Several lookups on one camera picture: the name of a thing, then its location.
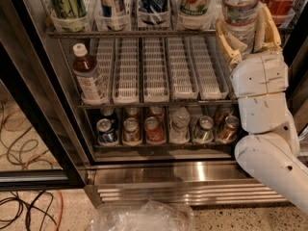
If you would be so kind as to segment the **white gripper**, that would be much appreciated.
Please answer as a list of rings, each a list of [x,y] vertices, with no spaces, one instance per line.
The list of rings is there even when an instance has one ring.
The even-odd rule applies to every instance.
[[[243,59],[247,45],[233,36],[226,23],[216,21],[219,48],[229,69],[237,97],[251,97],[282,92],[288,87],[288,66],[278,53],[260,53]],[[281,52],[281,37],[266,4],[258,4],[253,52]]]

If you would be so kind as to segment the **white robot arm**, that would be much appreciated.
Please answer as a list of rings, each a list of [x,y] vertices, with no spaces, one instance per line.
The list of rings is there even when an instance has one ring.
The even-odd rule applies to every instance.
[[[297,158],[299,139],[285,94],[288,66],[270,10],[263,3],[257,4],[251,54],[243,54],[246,45],[232,35],[222,17],[216,22],[216,35],[238,98],[241,124],[247,132],[235,146],[237,163],[308,213],[308,168]]]

